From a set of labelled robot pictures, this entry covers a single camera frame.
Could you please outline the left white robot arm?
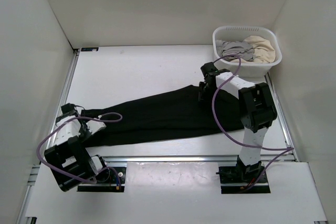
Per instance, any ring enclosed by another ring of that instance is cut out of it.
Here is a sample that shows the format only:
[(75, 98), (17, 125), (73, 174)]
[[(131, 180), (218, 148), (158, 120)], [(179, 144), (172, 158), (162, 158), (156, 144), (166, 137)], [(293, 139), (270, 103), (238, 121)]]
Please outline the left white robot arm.
[(44, 151), (46, 162), (84, 180), (105, 182), (110, 176), (110, 169), (99, 155), (91, 157), (83, 144), (106, 125), (78, 119), (80, 114), (71, 103), (63, 105), (61, 111), (62, 115), (56, 118), (56, 126), (65, 126), (56, 133), (55, 144)]

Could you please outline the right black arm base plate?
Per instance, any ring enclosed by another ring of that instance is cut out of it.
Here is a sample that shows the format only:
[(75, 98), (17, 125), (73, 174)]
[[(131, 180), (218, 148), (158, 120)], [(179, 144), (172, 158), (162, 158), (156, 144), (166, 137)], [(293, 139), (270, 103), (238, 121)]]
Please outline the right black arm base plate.
[(260, 173), (264, 167), (261, 167), (260, 172), (254, 172), (246, 178), (242, 178), (235, 166), (219, 166), (219, 176), (221, 194), (269, 194), (271, 193), (268, 177), (264, 172), (261, 177)]

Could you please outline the black trousers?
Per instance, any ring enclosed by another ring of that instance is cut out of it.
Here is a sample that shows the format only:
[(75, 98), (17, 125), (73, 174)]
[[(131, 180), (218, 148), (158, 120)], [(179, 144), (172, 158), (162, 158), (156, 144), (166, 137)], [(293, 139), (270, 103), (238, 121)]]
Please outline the black trousers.
[(198, 87), (181, 89), (127, 101), (103, 109), (82, 111), (82, 116), (104, 120), (104, 130), (85, 141), (92, 154), (104, 156), (216, 155), (234, 153), (224, 131), (241, 140), (244, 127), (238, 100), (220, 90), (212, 110), (212, 100), (199, 101)]

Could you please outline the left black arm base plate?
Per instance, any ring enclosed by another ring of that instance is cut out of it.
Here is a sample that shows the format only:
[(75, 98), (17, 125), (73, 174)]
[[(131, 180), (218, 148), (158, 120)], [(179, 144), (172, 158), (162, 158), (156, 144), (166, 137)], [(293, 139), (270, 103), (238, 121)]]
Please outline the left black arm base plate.
[(127, 168), (114, 167), (117, 173), (111, 169), (105, 170), (97, 176), (95, 185), (81, 184), (77, 187), (77, 192), (89, 193), (123, 193), (125, 189), (125, 179)]

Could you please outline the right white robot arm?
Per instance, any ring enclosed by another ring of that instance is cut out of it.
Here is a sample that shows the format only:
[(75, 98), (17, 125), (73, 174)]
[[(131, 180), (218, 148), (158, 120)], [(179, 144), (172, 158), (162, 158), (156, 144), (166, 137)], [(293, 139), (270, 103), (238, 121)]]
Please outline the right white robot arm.
[(212, 100), (223, 90), (238, 99), (239, 117), (244, 126), (242, 147), (237, 157), (234, 175), (248, 182), (262, 171), (261, 150), (265, 135), (277, 118), (277, 111), (268, 84), (254, 84), (234, 75), (227, 69), (219, 70), (213, 62), (201, 67), (204, 81), (199, 83), (199, 101)]

